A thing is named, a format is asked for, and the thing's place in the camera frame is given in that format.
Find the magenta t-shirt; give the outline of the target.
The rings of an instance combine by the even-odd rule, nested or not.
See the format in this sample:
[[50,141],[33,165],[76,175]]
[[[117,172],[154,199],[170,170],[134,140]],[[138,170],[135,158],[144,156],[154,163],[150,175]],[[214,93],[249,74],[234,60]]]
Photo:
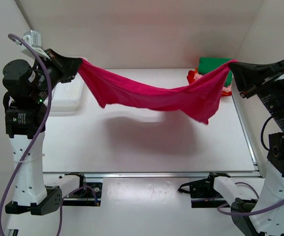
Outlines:
[[120,104],[153,111],[182,111],[207,125],[219,109],[230,60],[197,81],[178,88],[158,88],[99,68],[84,60],[78,70],[99,106]]

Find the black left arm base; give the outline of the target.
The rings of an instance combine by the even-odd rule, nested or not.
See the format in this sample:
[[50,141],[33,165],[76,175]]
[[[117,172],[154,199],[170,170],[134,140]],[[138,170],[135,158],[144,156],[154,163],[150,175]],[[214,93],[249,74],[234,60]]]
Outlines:
[[63,206],[99,207],[103,181],[86,178],[84,173],[70,172],[55,179],[62,191]]

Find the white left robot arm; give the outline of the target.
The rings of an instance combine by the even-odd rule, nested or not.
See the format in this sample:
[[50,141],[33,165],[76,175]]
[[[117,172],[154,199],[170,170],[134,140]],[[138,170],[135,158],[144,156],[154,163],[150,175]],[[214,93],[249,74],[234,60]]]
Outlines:
[[30,65],[23,59],[9,62],[2,70],[6,134],[13,148],[15,190],[5,206],[7,214],[46,215],[59,209],[62,187],[46,186],[43,179],[42,150],[45,123],[50,113],[52,89],[69,83],[83,60],[59,55],[47,49],[48,58]]

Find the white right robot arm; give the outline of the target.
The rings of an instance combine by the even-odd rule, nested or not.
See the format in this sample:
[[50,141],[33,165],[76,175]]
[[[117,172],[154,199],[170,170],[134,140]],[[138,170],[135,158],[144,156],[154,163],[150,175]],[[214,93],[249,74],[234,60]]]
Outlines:
[[280,128],[268,136],[266,178],[257,200],[236,198],[229,215],[247,236],[284,236],[284,59],[229,65],[242,98],[257,96]]

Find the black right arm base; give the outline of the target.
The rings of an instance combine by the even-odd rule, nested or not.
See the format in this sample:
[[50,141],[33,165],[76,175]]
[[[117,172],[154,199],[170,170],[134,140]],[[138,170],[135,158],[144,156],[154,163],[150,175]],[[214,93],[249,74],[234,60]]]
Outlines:
[[227,173],[210,172],[204,179],[186,182],[177,189],[179,193],[190,194],[192,208],[218,207],[225,203],[222,195],[214,189],[217,177],[228,177]]

